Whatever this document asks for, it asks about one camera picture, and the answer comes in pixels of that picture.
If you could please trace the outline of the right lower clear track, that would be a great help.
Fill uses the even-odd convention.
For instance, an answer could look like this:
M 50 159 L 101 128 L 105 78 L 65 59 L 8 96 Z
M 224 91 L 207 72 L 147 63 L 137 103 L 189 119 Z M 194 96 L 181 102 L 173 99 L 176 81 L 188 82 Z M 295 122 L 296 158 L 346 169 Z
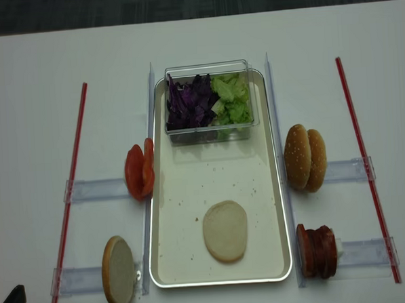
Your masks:
M 365 241 L 342 241 L 344 254 L 337 265 L 340 267 L 393 266 L 399 264 L 393 238 Z

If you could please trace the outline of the inner tomato slice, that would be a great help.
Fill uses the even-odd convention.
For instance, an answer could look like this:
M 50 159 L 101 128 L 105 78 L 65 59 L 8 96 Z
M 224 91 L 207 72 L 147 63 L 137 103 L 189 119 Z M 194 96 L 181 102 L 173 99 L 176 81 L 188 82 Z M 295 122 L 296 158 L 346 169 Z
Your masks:
M 153 191 L 153 185 L 155 181 L 153 161 L 154 161 L 154 142 L 151 138 L 146 138 L 144 140 L 144 161 L 142 164 L 143 196 L 148 196 Z

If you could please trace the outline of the front sesame bun top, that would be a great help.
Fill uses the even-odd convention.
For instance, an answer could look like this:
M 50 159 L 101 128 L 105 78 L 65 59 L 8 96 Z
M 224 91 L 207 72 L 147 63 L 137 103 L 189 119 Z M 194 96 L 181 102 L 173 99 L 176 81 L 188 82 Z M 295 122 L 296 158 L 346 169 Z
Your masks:
M 284 163 L 289 184 L 303 190 L 310 177 L 311 149 L 307 130 L 301 124 L 293 125 L 287 133 Z

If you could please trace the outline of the white patty pusher block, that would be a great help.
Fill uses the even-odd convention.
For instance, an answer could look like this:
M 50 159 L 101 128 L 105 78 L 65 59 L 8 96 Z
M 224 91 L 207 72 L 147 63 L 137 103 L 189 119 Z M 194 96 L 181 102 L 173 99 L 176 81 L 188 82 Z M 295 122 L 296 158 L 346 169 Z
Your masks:
M 332 231 L 332 234 L 334 235 L 334 240 L 335 240 L 335 244 L 336 244 L 336 251 L 337 251 L 337 260 L 341 259 L 341 256 L 344 254 L 343 251 L 343 242 L 342 240 L 334 233 L 334 231 L 332 229 L 330 229 Z

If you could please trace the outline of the purple cabbage shreds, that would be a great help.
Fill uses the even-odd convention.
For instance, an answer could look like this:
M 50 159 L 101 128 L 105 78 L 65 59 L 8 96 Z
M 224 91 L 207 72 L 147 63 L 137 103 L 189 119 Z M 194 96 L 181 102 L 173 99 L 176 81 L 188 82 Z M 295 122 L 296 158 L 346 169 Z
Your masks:
M 213 92 L 211 77 L 196 75 L 192 82 L 181 84 L 168 75 L 169 98 L 167 100 L 168 130 L 207 127 L 217 114 L 212 107 L 218 101 Z

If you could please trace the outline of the outer tomato slice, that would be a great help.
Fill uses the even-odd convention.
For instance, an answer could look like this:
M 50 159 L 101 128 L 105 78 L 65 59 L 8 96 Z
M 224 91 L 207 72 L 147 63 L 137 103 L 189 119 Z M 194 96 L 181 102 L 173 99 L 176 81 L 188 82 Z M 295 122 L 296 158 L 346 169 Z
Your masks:
M 128 192 L 137 201 L 142 201 L 144 195 L 142 194 L 144 180 L 142 179 L 144 155 L 139 145 L 134 145 L 126 157 L 124 178 Z

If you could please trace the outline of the left lower clear track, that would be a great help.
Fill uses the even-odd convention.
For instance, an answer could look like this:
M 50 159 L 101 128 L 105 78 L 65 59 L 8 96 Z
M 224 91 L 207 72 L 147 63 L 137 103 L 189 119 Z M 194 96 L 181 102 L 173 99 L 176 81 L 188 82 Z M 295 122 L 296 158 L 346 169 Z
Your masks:
M 52 297 L 103 292 L 101 267 L 54 268 L 53 273 L 50 291 Z

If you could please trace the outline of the green lettuce pieces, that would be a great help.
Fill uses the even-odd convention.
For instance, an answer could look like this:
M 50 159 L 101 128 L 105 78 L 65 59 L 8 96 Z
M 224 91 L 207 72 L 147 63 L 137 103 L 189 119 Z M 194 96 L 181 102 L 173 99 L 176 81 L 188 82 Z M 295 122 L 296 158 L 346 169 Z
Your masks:
M 246 75 L 231 73 L 214 76 L 212 91 L 218 95 L 212 111 L 216 114 L 215 125 L 251 123 L 252 113 L 248 107 L 249 89 Z

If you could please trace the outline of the left upper clear track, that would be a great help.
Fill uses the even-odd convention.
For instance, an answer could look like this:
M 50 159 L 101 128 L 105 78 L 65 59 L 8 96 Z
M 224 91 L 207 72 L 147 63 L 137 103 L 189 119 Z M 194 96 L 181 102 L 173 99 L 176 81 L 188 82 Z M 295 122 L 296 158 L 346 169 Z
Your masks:
M 126 199 L 130 197 L 124 179 L 67 180 L 64 190 L 65 203 Z

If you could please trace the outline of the right upper clear track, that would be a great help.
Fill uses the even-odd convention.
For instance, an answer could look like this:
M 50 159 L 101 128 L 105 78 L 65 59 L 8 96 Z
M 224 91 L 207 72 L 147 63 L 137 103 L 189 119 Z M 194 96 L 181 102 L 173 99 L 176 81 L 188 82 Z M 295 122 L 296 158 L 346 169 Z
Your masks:
M 328 162 L 324 183 L 372 182 L 376 178 L 371 157 L 358 157 Z

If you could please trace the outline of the bun bottom on tray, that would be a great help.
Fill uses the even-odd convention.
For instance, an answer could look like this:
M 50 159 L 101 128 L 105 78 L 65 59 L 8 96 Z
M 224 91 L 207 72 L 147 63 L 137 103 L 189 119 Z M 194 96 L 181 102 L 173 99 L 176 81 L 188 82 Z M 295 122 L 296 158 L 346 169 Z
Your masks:
M 248 217 L 238 202 L 221 201 L 210 207 L 202 229 L 205 246 L 216 260 L 232 263 L 242 259 L 248 242 Z

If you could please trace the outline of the left clear long rail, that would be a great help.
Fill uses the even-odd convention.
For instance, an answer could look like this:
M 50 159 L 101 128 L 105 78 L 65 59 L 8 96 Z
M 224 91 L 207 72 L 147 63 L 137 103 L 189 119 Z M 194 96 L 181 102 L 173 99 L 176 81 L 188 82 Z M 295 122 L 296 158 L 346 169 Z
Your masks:
M 153 72 L 153 65 L 150 63 L 149 66 L 149 74 L 148 74 L 148 112 L 147 112 L 147 139 L 146 139 L 146 150 L 148 150 L 148 154 L 146 157 L 150 158 L 151 162 L 153 162 L 153 134 L 154 134 L 154 119 L 155 119 L 155 75 Z M 149 269 L 149 262 L 150 262 L 150 247 L 151 247 L 151 213 L 152 213 L 152 205 L 151 205 L 151 198 L 149 197 L 145 201 L 145 211 L 144 211 L 144 236 L 143 236 L 143 252 L 142 252 L 142 277 L 140 280 L 141 286 L 141 294 L 147 295 L 149 293 L 150 288 L 150 269 Z

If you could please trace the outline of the clear plastic salad box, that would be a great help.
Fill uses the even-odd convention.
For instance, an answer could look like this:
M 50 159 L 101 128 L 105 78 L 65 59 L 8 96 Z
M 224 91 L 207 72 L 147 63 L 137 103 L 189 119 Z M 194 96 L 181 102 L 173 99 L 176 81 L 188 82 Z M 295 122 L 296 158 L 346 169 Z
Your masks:
M 229 124 L 229 125 L 215 125 L 213 122 L 207 127 L 189 128 L 189 129 L 176 129 L 174 131 L 168 130 L 166 122 L 168 120 L 167 100 L 169 98 L 168 75 L 171 75 L 174 81 L 181 84 L 192 82 L 196 75 L 209 74 L 211 80 L 217 75 L 226 75 L 231 73 L 243 73 L 246 75 L 246 81 L 249 89 L 248 107 L 252 113 L 251 123 Z M 165 106 L 164 114 L 165 132 L 174 145 L 188 145 L 188 144 L 202 144 L 202 143 L 216 143 L 229 140 L 241 140 L 250 137 L 250 130 L 255 125 L 258 125 L 258 111 L 256 100 L 256 88 L 253 85 L 253 72 L 252 67 L 246 60 L 232 60 L 226 62 L 213 62 L 209 64 L 189 65 L 189 66 L 175 66 L 167 68 L 164 71 L 165 75 Z

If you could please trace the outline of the silver metal tray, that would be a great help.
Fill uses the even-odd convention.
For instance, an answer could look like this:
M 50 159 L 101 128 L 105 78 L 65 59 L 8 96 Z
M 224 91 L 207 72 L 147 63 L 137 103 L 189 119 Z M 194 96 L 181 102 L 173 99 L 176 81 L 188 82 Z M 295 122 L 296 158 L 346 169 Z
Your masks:
M 151 201 L 151 279 L 157 286 L 279 282 L 292 270 L 263 75 L 254 70 L 259 122 L 244 140 L 173 146 L 165 131 L 165 83 L 154 87 L 155 185 Z M 238 202 L 248 217 L 247 247 L 231 264 L 216 260 L 204 243 L 202 222 L 221 201 Z

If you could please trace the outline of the right red rail strip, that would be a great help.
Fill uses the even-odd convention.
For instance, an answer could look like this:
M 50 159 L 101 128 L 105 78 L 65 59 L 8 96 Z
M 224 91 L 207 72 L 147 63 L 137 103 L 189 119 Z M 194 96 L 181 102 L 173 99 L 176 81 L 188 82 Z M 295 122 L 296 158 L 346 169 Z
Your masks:
M 373 168 L 372 162 L 369 160 L 369 156 L 368 156 L 366 147 L 364 145 L 363 137 L 362 137 L 361 130 L 360 130 L 360 124 L 359 124 L 359 121 L 358 121 L 358 118 L 357 118 L 357 115 L 356 115 L 356 112 L 355 112 L 355 109 L 353 106 L 353 100 L 352 100 L 352 96 L 349 91 L 349 85 L 346 80 L 345 70 L 343 68 L 343 64 L 342 64 L 340 57 L 336 57 L 335 62 L 336 62 L 336 68 L 339 72 L 339 78 L 340 78 L 340 81 L 341 81 L 341 84 L 343 87 L 344 97 L 347 101 L 347 108 L 349 109 L 351 122 L 353 123 L 353 129 L 354 129 L 355 136 L 356 136 L 356 139 L 358 142 L 358 147 L 360 148 L 361 157 L 364 161 L 365 172 L 368 175 L 368 184 L 370 187 L 370 192 L 372 195 L 375 212 L 377 213 L 377 218 L 379 221 L 379 225 L 381 227 L 381 233 L 385 240 L 385 248 L 386 248 L 387 254 L 389 256 L 389 261 L 391 263 L 391 273 L 392 273 L 392 276 L 394 277 L 395 283 L 401 284 L 402 277 L 400 276 L 399 264 L 396 261 L 396 249 L 393 246 L 393 242 L 391 241 L 389 230 L 388 230 L 388 227 L 385 222 L 384 213 L 383 213 L 383 210 L 381 207 L 381 200 L 379 199 L 377 186 L 375 184 L 375 178 L 373 176 L 374 168 Z

